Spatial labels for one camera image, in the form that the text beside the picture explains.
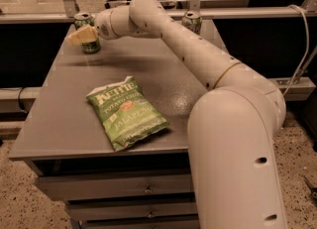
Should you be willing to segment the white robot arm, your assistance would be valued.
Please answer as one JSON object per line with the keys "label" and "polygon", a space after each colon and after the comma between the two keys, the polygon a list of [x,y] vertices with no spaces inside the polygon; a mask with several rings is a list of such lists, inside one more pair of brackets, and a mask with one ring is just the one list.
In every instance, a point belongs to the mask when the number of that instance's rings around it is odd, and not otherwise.
{"label": "white robot arm", "polygon": [[287,229],[273,150],[286,114],[279,88],[175,22],[158,0],[102,11],[68,39],[144,34],[161,39],[208,90],[187,125],[200,229]]}

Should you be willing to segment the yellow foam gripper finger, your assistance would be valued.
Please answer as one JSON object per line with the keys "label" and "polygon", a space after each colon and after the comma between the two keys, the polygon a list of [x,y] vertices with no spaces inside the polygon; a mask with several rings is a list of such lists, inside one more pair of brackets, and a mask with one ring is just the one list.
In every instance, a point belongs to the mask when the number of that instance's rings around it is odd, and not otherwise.
{"label": "yellow foam gripper finger", "polygon": [[68,35],[67,39],[72,45],[93,43],[98,40],[98,32],[94,27],[85,25]]}

